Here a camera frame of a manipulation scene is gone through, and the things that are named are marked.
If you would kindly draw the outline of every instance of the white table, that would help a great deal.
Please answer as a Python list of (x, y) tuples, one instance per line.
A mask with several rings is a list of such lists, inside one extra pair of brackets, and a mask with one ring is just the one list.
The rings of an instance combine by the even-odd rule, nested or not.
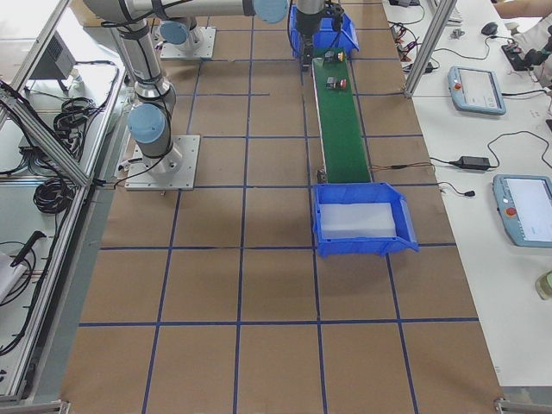
[[(385, 0), (384, 5), (391, 21), (411, 22), (421, 15), (419, 8), (393, 7)], [(446, 27), (437, 47), (483, 56), (485, 36), (480, 29), (487, 22), (500, 22), (494, 7), (487, 0), (459, 0), (456, 7), (463, 14), (461, 28), (466, 34), (451, 40), (453, 28)], [(432, 17), (433, 9), (426, 6), (426, 19), (408, 26), (420, 41)], [(499, 35), (506, 34), (501, 24)], [(486, 60), (466, 60), (446, 51), (434, 53), (441, 68), (423, 76), (413, 98), (431, 156), (442, 160), (484, 156), (495, 164), (486, 144), (500, 134), (524, 129), (552, 143), (552, 133), (545, 123), (552, 118), (548, 113), (550, 98), (543, 94), (505, 100), (504, 116), (459, 112), (452, 104), (446, 81), (451, 66), (495, 71), (502, 92), (540, 89), (527, 73), (512, 72), (499, 48), (505, 42), (489, 40), (491, 52)], [(461, 191), (476, 193), (475, 198), (459, 197), (444, 187), (443, 199), (502, 386), (552, 386), (552, 301), (541, 300), (535, 290), (536, 279), (552, 269), (552, 250), (514, 246), (492, 194), (492, 178), (498, 173), (552, 176), (552, 170), (540, 160), (544, 147), (543, 142), (527, 134), (504, 137), (492, 146), (501, 162), (493, 172), (445, 166), (436, 169), (438, 181), (450, 181)], [(546, 158), (552, 162), (552, 151)]]

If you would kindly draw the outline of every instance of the power adapter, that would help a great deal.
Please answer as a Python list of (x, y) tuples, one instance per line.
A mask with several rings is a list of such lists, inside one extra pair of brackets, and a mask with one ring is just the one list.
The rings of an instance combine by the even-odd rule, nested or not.
[(462, 170), (487, 171), (491, 168), (491, 163), (485, 157), (467, 157), (461, 156), (457, 161), (450, 161), (451, 166), (457, 166)]

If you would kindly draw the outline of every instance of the blue plastic bin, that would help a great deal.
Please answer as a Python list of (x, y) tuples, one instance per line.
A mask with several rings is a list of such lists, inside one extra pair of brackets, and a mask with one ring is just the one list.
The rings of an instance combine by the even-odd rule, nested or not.
[[(419, 251), (406, 198), (387, 183), (319, 184), (314, 187), (317, 251), (329, 254), (377, 253), (384, 255), (406, 248)], [(324, 239), (320, 204), (390, 203), (395, 221), (396, 237), (355, 237)]]
[[(296, 7), (292, 6), (292, 15), (290, 17), (290, 30), (292, 34), (293, 48), (297, 51), (301, 48), (301, 35), (295, 29)], [(314, 35), (314, 47), (316, 49), (327, 49), (328, 47), (342, 47), (348, 58), (351, 57), (353, 49), (359, 50), (359, 40), (356, 37), (356, 27), (347, 14), (343, 14), (342, 33), (339, 36), (337, 44), (332, 45), (336, 40), (336, 32), (331, 28), (331, 19), (322, 19), (320, 31)], [(293, 51), (293, 56), (298, 58), (298, 53)]]

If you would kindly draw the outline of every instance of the plug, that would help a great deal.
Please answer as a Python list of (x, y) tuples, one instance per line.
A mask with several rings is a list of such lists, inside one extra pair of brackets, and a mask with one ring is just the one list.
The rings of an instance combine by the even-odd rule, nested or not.
[(450, 161), (449, 164), (451, 166), (457, 166), (462, 170), (487, 171), (489, 168), (491, 168), (491, 163), (486, 157), (467, 157), (465, 155), (462, 155), (457, 161)]
[(424, 73), (432, 73), (435, 70), (435, 67), (431, 64), (431, 62), (428, 62), (428, 65), (425, 67)]

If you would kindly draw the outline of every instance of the robotic arm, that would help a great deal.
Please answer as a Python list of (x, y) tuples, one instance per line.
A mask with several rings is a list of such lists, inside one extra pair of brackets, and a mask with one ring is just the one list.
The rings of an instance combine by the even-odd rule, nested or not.
[[(156, 58), (147, 17), (162, 20), (161, 34), (174, 45), (203, 41), (197, 16), (255, 16), (276, 23), (288, 13), (289, 0), (84, 0), (86, 6), (116, 28), (122, 40), (127, 69), (135, 75), (135, 93), (141, 101), (129, 114), (129, 130), (142, 152), (144, 173), (176, 173), (183, 154), (171, 137), (171, 117), (176, 102), (173, 86), (163, 77)], [(297, 30), (301, 34), (302, 66), (313, 57), (313, 35), (324, 17), (335, 18), (341, 29), (342, 9), (330, 0), (297, 0)]]

